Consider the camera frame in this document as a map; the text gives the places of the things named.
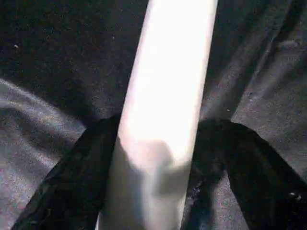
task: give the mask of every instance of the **black fabric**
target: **black fabric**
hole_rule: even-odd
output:
[[[95,229],[120,116],[91,124],[47,174],[12,230]]]
[[[146,5],[1,1],[0,229],[91,122],[121,111]],[[306,21],[303,0],[220,0],[201,108],[256,130],[304,180]],[[205,226],[247,229],[227,175],[207,193]]]
[[[211,189],[223,173],[250,230],[307,228],[307,184],[276,150],[242,124],[206,119],[197,130],[184,229],[212,228]]]

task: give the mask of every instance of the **dark wrinkled cloth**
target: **dark wrinkled cloth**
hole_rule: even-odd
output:
[[[119,116],[92,124],[48,173],[12,229],[93,230],[104,208],[118,124]],[[197,130],[182,230],[211,228],[210,190],[225,169],[249,229],[307,228],[307,184],[253,130],[208,119]]]
[[[103,207],[119,116],[91,124],[47,174],[12,230],[94,229]]]
[[[1,1],[0,229],[90,123],[121,111],[146,5]],[[303,0],[220,0],[201,108],[256,130],[304,180],[306,21]],[[208,193],[212,229],[247,229],[227,174]]]

